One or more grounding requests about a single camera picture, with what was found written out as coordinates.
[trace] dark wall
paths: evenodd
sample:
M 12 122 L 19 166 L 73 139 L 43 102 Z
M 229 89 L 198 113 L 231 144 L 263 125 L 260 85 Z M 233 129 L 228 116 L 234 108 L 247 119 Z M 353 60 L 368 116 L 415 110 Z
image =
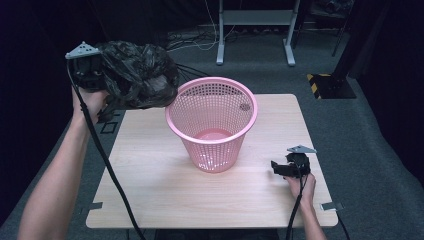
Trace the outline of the dark wall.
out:
M 424 185 L 424 28 L 420 0 L 393 0 L 358 82 L 380 130 Z
M 85 3 L 0 2 L 0 224 L 70 119 L 65 53 L 102 39 Z

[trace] table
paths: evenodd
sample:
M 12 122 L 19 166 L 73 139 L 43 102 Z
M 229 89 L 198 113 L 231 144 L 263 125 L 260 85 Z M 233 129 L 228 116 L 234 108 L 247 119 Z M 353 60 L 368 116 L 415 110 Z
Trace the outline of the table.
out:
M 300 0 L 296 0 L 291 10 L 224 10 L 223 0 L 219 0 L 219 45 L 216 64 L 224 63 L 224 25 L 283 25 L 289 26 L 287 38 L 283 40 L 287 63 L 294 66 L 295 60 L 291 39 L 296 24 Z
M 255 95 L 258 117 L 246 134 L 235 165 L 217 174 L 197 169 L 165 120 L 164 109 L 126 111 L 110 161 L 141 228 L 287 227 L 294 206 L 288 184 L 273 174 L 271 160 L 286 164 L 289 147 L 313 148 L 297 99 L 291 94 Z M 334 211 L 322 211 L 331 197 L 316 154 L 314 207 L 322 226 L 337 224 Z M 107 171 L 89 212 L 90 228 L 132 228 Z M 294 226 L 302 226 L 296 215 Z

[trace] pink basket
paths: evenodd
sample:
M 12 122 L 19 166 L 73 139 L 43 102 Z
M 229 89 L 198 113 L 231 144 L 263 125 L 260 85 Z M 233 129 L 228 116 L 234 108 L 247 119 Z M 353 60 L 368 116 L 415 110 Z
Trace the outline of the pink basket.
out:
M 165 113 L 193 163 L 202 171 L 219 173 L 236 162 L 258 107 L 252 92 L 239 82 L 206 77 L 182 85 Z

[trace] perforated basket wall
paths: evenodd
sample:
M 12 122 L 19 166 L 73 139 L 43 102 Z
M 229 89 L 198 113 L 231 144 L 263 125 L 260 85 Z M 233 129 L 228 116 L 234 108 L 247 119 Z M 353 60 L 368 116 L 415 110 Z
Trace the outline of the perforated basket wall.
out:
M 208 77 L 182 85 L 165 111 L 168 125 L 193 163 L 217 173 L 236 162 L 244 136 L 256 120 L 257 103 L 241 83 Z

